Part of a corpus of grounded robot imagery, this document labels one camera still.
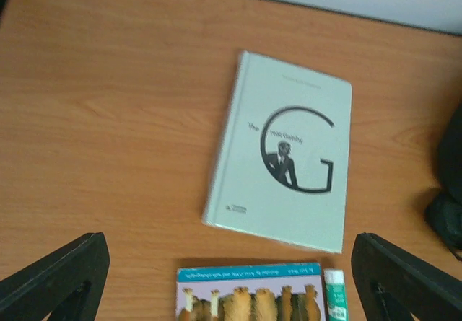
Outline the purple dog picture book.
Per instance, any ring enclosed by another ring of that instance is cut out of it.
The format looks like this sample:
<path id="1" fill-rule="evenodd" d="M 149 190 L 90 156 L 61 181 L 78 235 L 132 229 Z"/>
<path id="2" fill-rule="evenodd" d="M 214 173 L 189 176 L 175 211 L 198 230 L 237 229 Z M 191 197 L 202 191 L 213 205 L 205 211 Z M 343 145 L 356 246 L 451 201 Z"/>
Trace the purple dog picture book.
<path id="1" fill-rule="evenodd" d="M 176 320 L 325 320 L 318 263 L 181 268 Z"/>

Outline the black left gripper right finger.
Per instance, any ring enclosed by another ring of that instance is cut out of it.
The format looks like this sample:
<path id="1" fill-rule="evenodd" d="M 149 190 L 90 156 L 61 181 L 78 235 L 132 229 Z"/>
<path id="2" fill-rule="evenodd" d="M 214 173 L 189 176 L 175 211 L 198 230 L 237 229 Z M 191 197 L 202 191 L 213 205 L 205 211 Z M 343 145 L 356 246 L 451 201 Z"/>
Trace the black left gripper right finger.
<path id="1" fill-rule="evenodd" d="M 461 281 L 376 234 L 356 236 L 351 265 L 367 320 L 461 319 Z"/>

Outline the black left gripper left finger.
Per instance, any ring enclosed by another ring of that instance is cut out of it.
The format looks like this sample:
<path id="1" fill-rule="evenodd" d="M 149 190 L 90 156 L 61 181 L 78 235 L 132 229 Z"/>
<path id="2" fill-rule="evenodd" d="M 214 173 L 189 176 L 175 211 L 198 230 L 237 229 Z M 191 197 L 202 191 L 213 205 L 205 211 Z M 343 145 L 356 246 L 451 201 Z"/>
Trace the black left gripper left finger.
<path id="1" fill-rule="evenodd" d="M 1 319 L 94 320 L 109 266 L 105 235 L 83 234 L 1 281 Z"/>

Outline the black student bag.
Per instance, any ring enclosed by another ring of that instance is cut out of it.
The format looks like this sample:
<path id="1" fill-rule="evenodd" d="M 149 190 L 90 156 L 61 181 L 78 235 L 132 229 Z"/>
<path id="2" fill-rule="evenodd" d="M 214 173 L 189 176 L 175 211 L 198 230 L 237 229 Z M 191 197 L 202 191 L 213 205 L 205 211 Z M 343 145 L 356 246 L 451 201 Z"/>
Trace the black student bag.
<path id="1" fill-rule="evenodd" d="M 461 260 L 461 106 L 452 114 L 437 146 L 441 191 L 426 207 L 424 219 L 449 251 Z"/>

